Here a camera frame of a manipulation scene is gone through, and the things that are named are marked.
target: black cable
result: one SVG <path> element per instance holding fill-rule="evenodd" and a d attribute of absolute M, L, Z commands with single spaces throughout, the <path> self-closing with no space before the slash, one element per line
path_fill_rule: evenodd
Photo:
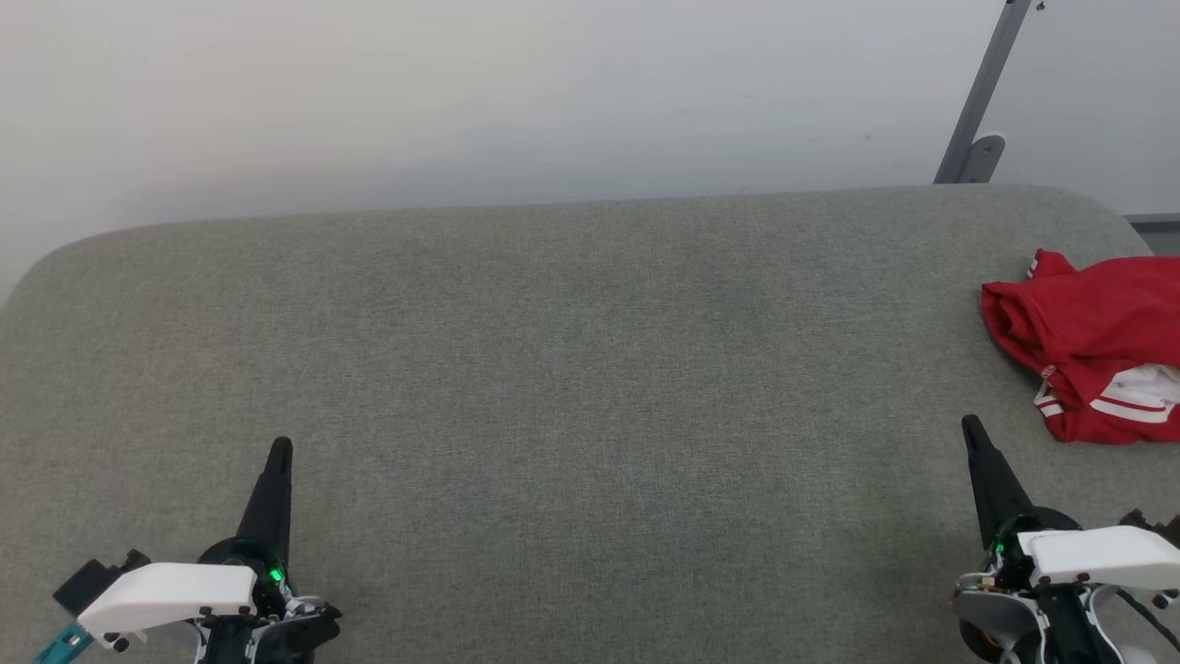
<path fill-rule="evenodd" d="M 1172 633 L 1172 630 L 1165 627 L 1163 624 L 1160 623 L 1160 619 L 1156 618 L 1155 614 L 1150 612 L 1150 610 L 1148 610 L 1142 604 L 1139 604 L 1139 601 L 1136 601 L 1135 598 L 1130 597 L 1129 592 L 1122 589 L 1119 589 L 1117 592 L 1119 597 L 1121 597 L 1123 601 L 1129 604 L 1130 607 L 1135 610 L 1135 613 L 1142 616 L 1145 620 L 1147 620 L 1148 623 L 1152 624 L 1153 627 L 1155 627 L 1156 632 L 1162 635 L 1163 638 L 1168 639 L 1168 643 L 1172 644 L 1172 647 L 1180 650 L 1180 639 L 1178 639 L 1176 636 Z"/>

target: red and white jersey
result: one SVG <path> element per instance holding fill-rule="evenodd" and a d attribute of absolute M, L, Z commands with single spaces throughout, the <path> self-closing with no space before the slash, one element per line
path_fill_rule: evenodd
<path fill-rule="evenodd" d="M 1032 403 L 1058 441 L 1180 441 L 1180 256 L 1077 270 L 1038 249 L 1028 281 L 983 284 L 983 317 L 1044 379 Z"/>

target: white wall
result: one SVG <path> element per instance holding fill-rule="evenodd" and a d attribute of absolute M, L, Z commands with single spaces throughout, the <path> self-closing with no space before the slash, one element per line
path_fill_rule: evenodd
<path fill-rule="evenodd" d="M 926 183 L 1001 0 L 7 0 L 0 298 L 201 217 Z"/>
<path fill-rule="evenodd" d="M 981 129 L 992 182 L 1066 186 L 1120 213 L 1180 212 L 1180 2 L 1045 0 Z"/>

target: metal pole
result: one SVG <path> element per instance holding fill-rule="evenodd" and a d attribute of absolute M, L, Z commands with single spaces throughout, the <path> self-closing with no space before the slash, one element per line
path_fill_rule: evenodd
<path fill-rule="evenodd" d="M 991 33 L 991 41 L 983 53 L 983 61 L 979 63 L 979 71 L 975 74 L 975 83 L 971 84 L 971 92 L 963 104 L 963 112 L 959 113 L 959 121 L 951 134 L 951 142 L 946 145 L 946 153 L 943 155 L 943 163 L 938 166 L 935 176 L 935 184 L 948 184 L 959 182 L 963 175 L 963 166 L 966 164 L 968 152 L 975 134 L 979 131 L 983 121 L 983 113 L 988 110 L 988 101 L 991 93 L 996 91 L 996 83 L 999 81 L 999 73 L 1004 71 L 1004 63 L 1008 53 L 1016 41 L 1016 33 L 1024 22 L 1024 15 L 1029 11 L 1032 0 L 1007 0 L 1004 8 L 996 21 L 996 29 Z"/>

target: teal plastic part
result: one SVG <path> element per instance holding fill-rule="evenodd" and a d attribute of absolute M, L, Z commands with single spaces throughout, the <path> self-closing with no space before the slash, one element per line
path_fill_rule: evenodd
<path fill-rule="evenodd" d="M 78 626 L 78 623 L 72 623 L 61 630 L 58 638 L 53 639 L 53 643 L 37 656 L 33 664 L 67 664 L 81 655 L 86 646 L 93 642 L 94 639 L 86 633 L 86 630 Z"/>

